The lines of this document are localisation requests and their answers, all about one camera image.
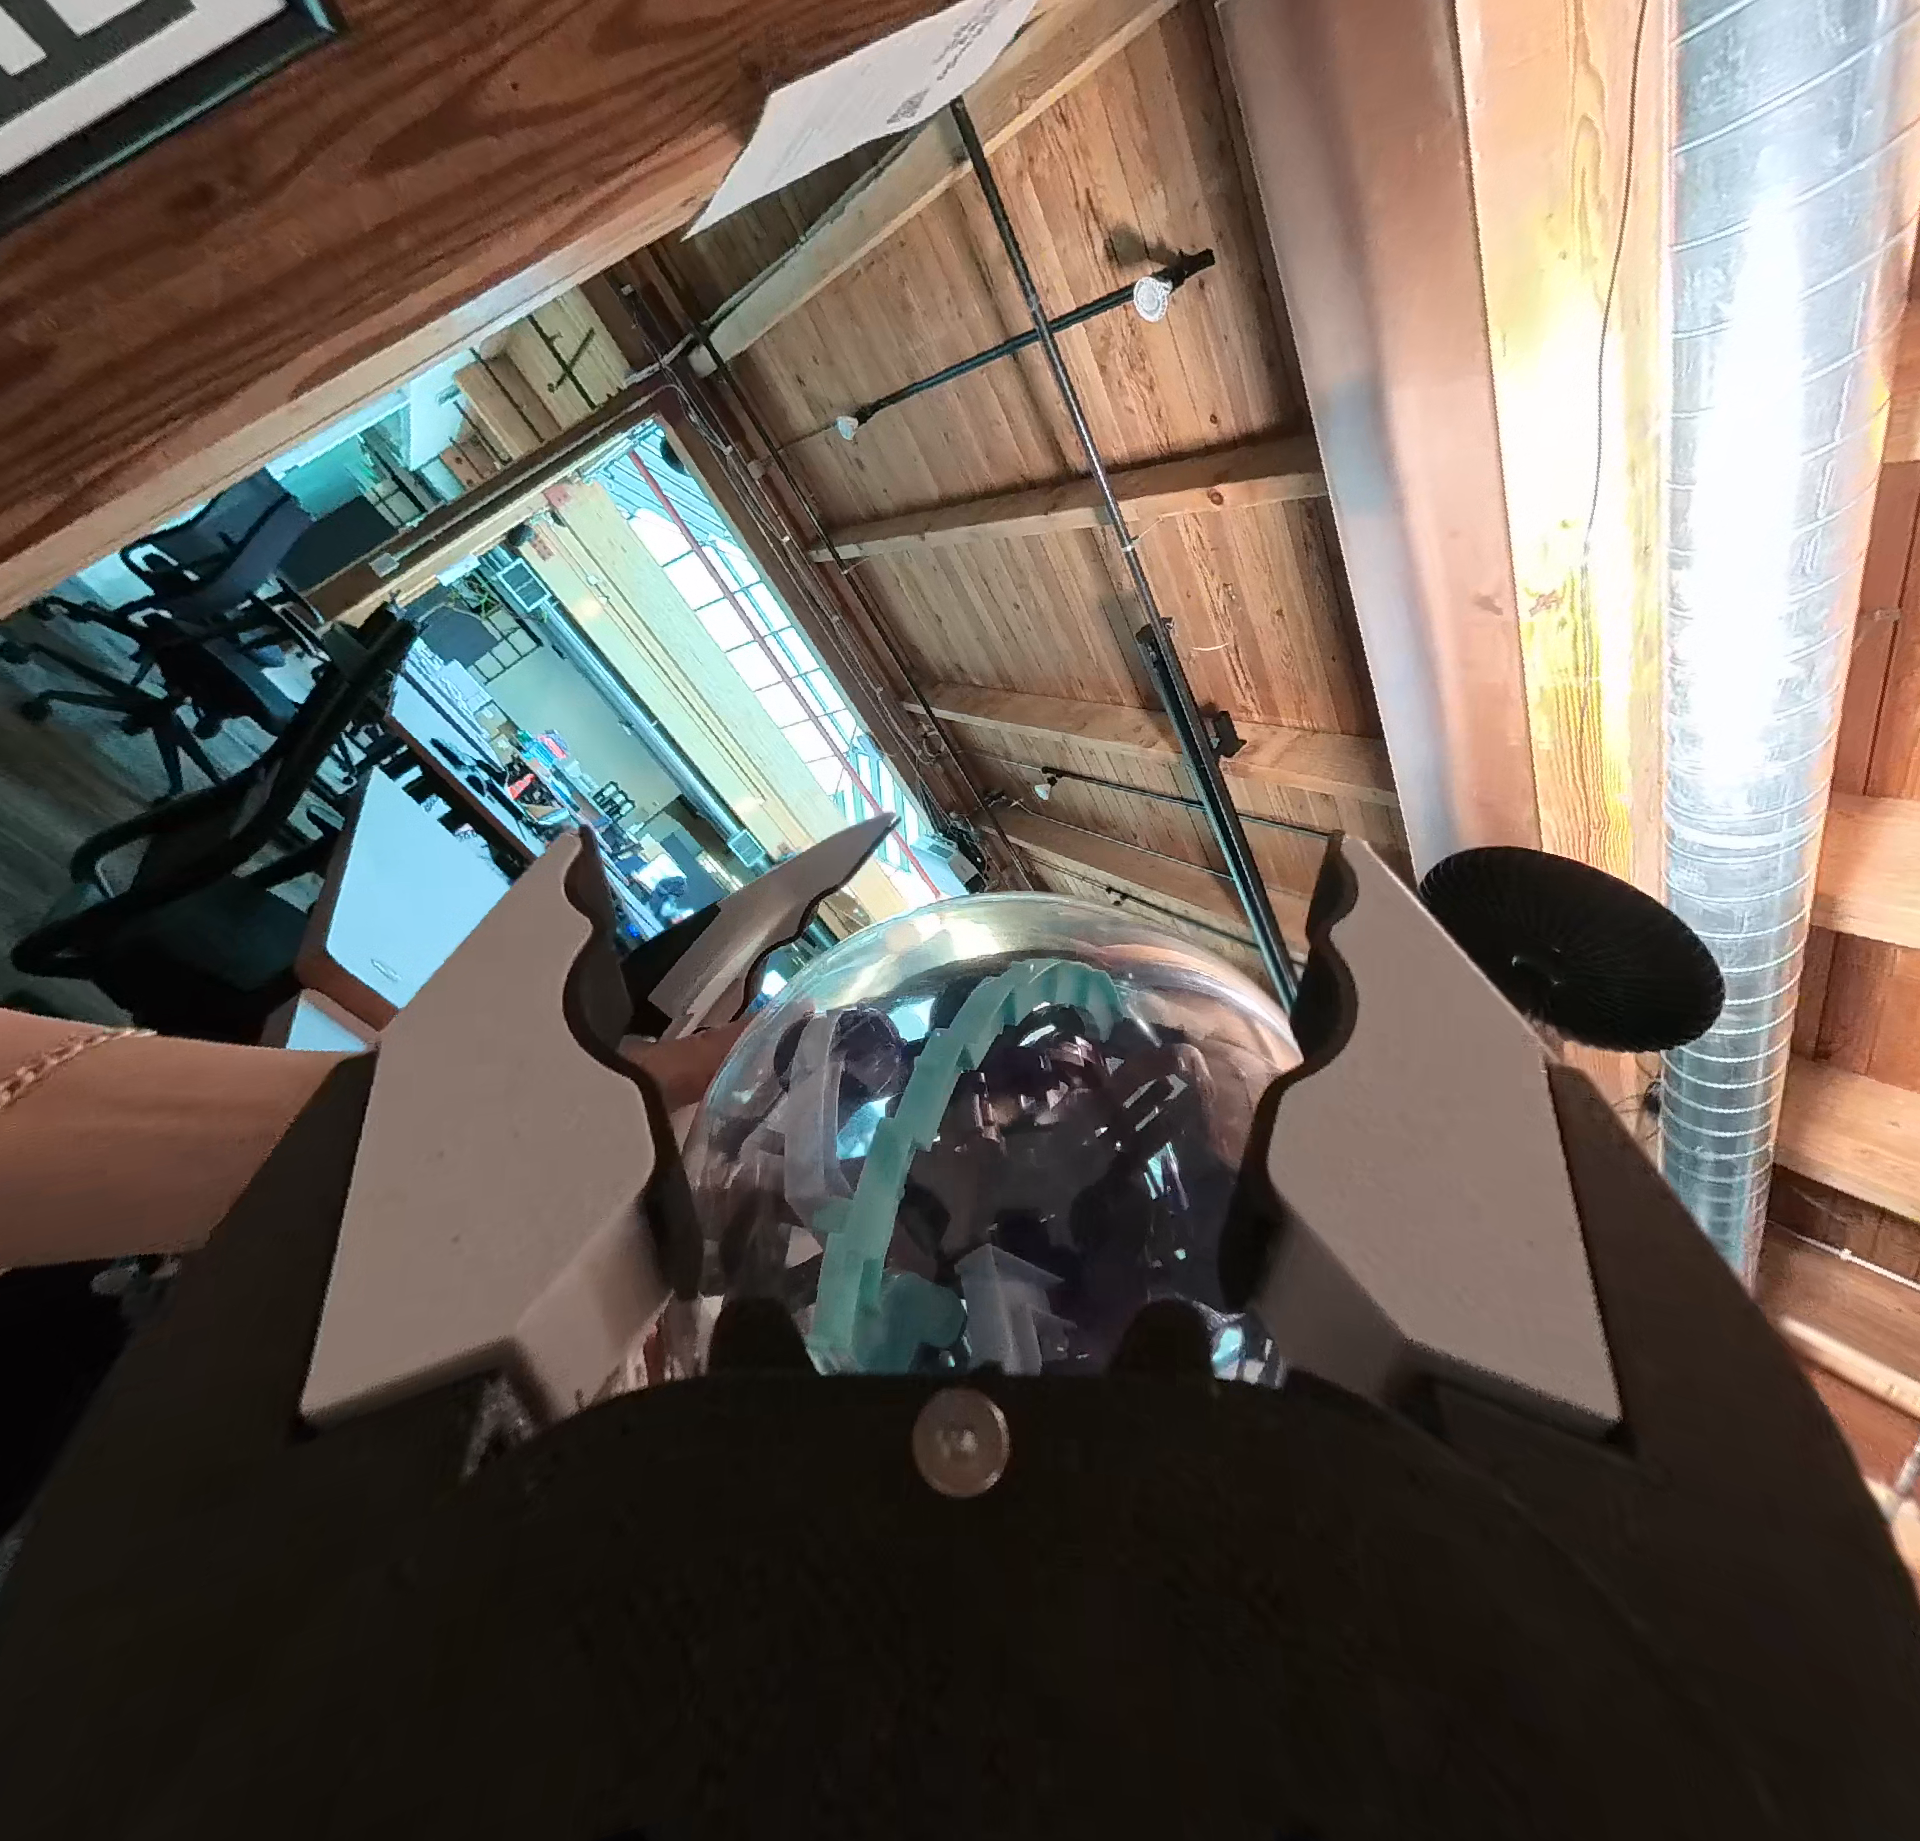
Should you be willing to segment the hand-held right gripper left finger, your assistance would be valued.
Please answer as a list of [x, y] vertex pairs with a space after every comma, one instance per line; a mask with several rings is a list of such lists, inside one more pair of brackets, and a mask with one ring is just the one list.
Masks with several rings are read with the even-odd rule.
[[471, 1375], [535, 1422], [618, 1393], [671, 1294], [644, 1195], [676, 1135], [631, 1012], [601, 848], [562, 837], [374, 1046], [304, 1422]]

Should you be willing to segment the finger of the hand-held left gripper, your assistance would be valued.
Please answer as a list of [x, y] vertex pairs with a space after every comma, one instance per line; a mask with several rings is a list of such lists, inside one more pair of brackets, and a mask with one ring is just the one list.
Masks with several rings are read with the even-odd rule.
[[654, 986], [659, 1037], [688, 1037], [746, 1013], [764, 958], [794, 943], [821, 903], [845, 890], [897, 826], [896, 814], [846, 826], [715, 905]]

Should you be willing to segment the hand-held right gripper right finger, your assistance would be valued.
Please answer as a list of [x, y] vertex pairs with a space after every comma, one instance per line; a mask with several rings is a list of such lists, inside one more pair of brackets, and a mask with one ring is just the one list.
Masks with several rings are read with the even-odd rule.
[[1363, 842], [1328, 842], [1304, 932], [1300, 1061], [1255, 1108], [1224, 1301], [1285, 1372], [1381, 1406], [1436, 1384], [1612, 1431], [1544, 1046]]

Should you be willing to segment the clear plastic maze ball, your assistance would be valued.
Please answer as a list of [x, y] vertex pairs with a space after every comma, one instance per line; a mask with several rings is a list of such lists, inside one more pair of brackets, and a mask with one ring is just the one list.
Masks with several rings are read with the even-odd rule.
[[1284, 1384], [1219, 1277], [1266, 1090], [1300, 1063], [1273, 994], [1150, 919], [984, 893], [803, 964], [707, 1086], [683, 1165], [703, 1240], [659, 1378], [775, 1301], [818, 1375], [1102, 1375], [1184, 1301], [1214, 1378]]

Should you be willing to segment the person's left forearm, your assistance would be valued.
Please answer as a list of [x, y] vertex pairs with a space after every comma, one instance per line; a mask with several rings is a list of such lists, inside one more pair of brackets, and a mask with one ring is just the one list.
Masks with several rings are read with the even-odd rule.
[[3, 1012], [3, 1268], [207, 1240], [354, 1053]]

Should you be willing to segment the person's left hand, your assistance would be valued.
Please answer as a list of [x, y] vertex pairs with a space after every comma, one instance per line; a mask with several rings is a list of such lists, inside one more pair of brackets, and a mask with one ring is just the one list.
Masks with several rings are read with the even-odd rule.
[[698, 1106], [751, 1025], [746, 1017], [683, 1037], [627, 1035], [618, 1053], [659, 1092], [665, 1108], [677, 1113]]

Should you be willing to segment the black round pleated disc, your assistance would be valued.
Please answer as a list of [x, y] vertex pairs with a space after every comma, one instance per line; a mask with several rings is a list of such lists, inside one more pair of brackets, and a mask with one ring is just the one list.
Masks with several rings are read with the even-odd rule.
[[1603, 868], [1526, 847], [1476, 847], [1419, 883], [1432, 919], [1527, 1021], [1612, 1054], [1706, 1035], [1726, 978], [1668, 907]]

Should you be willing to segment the black office chair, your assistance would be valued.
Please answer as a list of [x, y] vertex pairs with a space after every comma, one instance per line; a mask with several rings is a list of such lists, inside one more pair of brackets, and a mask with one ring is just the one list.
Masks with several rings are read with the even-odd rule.
[[13, 970], [89, 983], [130, 1027], [166, 1037], [256, 1042], [296, 993], [307, 911], [274, 883], [326, 867], [320, 837], [263, 868], [347, 728], [379, 706], [418, 639], [393, 618], [350, 667], [326, 667], [253, 766], [170, 798], [82, 844], [70, 892], [23, 935]]
[[[248, 722], [274, 737], [294, 721], [294, 704], [258, 658], [277, 633], [277, 613], [261, 594], [278, 590], [282, 567], [312, 525], [312, 515], [274, 479], [253, 479], [121, 554], [140, 581], [132, 600], [36, 600], [29, 633], [5, 637], [5, 658], [70, 672], [82, 683], [29, 694], [18, 706], [20, 718], [43, 724], [61, 704], [113, 717], [121, 733], [152, 741], [167, 798], [184, 793], [186, 766], [216, 778], [206, 744], [227, 724]], [[50, 627], [57, 621], [125, 642], [132, 652], [128, 675], [106, 673], [54, 644]]]

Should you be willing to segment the grey sprinkler pipe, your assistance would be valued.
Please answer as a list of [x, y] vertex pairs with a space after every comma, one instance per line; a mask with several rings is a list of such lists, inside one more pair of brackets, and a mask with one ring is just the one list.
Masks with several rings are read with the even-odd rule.
[[[1094, 485], [1094, 500], [1100, 509], [1100, 517], [1108, 525], [1114, 537], [1119, 558], [1126, 564], [1126, 573], [1133, 585], [1136, 599], [1141, 603], [1141, 612], [1145, 616], [1145, 624], [1154, 628], [1154, 634], [1169, 654], [1176, 654], [1172, 644], [1169, 627], [1163, 618], [1161, 607], [1154, 600], [1154, 590], [1148, 581], [1145, 562], [1141, 558], [1141, 540], [1132, 525], [1128, 524], [1119, 500], [1113, 477], [1102, 462], [1102, 454], [1094, 443], [1094, 436], [1087, 411], [1079, 402], [1079, 392], [1069, 376], [1064, 364], [1064, 354], [1060, 349], [1058, 339], [1045, 328], [1045, 308], [1039, 288], [1032, 280], [1028, 263], [1022, 255], [1019, 241], [1013, 227], [1013, 222], [1004, 208], [1004, 199], [998, 192], [996, 178], [992, 174], [988, 155], [972, 124], [972, 117], [968, 113], [965, 97], [956, 97], [948, 106], [948, 119], [957, 136], [962, 152], [970, 166], [972, 178], [981, 192], [981, 198], [988, 207], [991, 222], [998, 244], [1004, 253], [1004, 262], [1012, 271], [1012, 276], [1018, 286], [1022, 304], [1031, 319], [1031, 327], [1039, 327], [1043, 331], [1043, 345], [1039, 347], [1045, 368], [1054, 382], [1054, 389], [1064, 405], [1068, 420], [1074, 428], [1074, 436], [1079, 442], [1079, 454], [1087, 467], [1088, 479]], [[1236, 808], [1236, 801], [1229, 795], [1225, 776], [1221, 772], [1221, 763], [1214, 763], [1211, 756], [1195, 756], [1188, 761], [1188, 772], [1193, 776], [1197, 787], [1197, 798], [1202, 803], [1202, 816], [1208, 821], [1213, 829], [1213, 838], [1219, 844], [1221, 858], [1228, 863], [1228, 875], [1232, 890], [1239, 899], [1239, 905], [1247, 918], [1252, 929], [1254, 945], [1261, 951], [1261, 962], [1269, 978], [1269, 983], [1276, 988], [1279, 1005], [1285, 1013], [1292, 1013], [1299, 1002], [1300, 991], [1300, 970], [1295, 964], [1292, 951], [1279, 926], [1278, 913], [1273, 910], [1273, 900], [1266, 892], [1266, 883], [1261, 873], [1257, 858], [1254, 847], [1246, 837], [1246, 823]]]

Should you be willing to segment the grey metal panel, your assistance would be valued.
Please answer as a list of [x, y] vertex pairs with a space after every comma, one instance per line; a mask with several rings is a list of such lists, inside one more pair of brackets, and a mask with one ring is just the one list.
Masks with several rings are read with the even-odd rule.
[[1416, 870], [1540, 847], [1452, 0], [1221, 0]]

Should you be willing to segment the white paper sheet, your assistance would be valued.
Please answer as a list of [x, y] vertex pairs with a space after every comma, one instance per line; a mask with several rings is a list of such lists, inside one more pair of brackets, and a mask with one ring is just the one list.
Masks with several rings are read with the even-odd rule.
[[773, 90], [686, 238], [881, 137], [906, 136], [992, 69], [1041, 0], [959, 0]]

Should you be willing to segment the framed black white tag sign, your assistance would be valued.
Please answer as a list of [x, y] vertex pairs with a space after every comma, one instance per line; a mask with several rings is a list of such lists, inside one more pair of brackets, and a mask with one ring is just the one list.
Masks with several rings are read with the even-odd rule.
[[343, 32], [337, 0], [3, 0], [3, 231]]

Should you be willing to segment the black track light rail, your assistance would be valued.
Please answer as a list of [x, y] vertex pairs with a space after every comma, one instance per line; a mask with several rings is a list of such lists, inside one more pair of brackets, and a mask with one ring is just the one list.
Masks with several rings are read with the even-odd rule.
[[1183, 759], [1211, 756], [1229, 763], [1246, 751], [1246, 737], [1232, 713], [1214, 704], [1204, 704], [1192, 688], [1179, 654], [1161, 648], [1150, 624], [1143, 624], [1136, 644], [1145, 673], [1160, 701]]
[[[1214, 258], [1213, 248], [1202, 248], [1202, 252], [1193, 252], [1193, 253], [1183, 253], [1163, 267], [1154, 267], [1146, 275], [1172, 272], [1179, 279], [1179, 289], [1172, 294], [1172, 300], [1175, 300], [1175, 297], [1188, 284], [1192, 284], [1197, 276], [1213, 271], [1214, 262], [1218, 262], [1218, 258]], [[1090, 323], [1093, 319], [1109, 318], [1109, 315], [1116, 315], [1122, 310], [1133, 313], [1137, 318], [1137, 313], [1133, 310], [1133, 304], [1132, 304], [1133, 284], [1136, 280], [1132, 280], [1129, 286], [1116, 288], [1094, 300], [1087, 300], [1060, 315], [1045, 318], [1045, 328], [1054, 337], [1060, 337], [1064, 332], [1071, 332], [1071, 331], [1078, 331], [1078, 328]], [[1025, 354], [1026, 349], [1041, 347], [1041, 345], [1043, 345], [1043, 331], [1039, 327], [1028, 327], [1028, 328], [1019, 331], [1018, 335], [1012, 335], [1002, 340], [992, 344], [985, 349], [980, 349], [962, 360], [949, 363], [949, 364], [946, 364], [927, 376], [922, 376], [896, 390], [888, 390], [888, 392], [853, 407], [846, 414], [864, 411], [867, 416], [865, 425], [869, 425], [879, 414], [890, 414], [913, 399], [920, 399], [927, 392], [942, 390], [968, 376], [981, 373], [1002, 360], [1013, 360], [1019, 354]]]

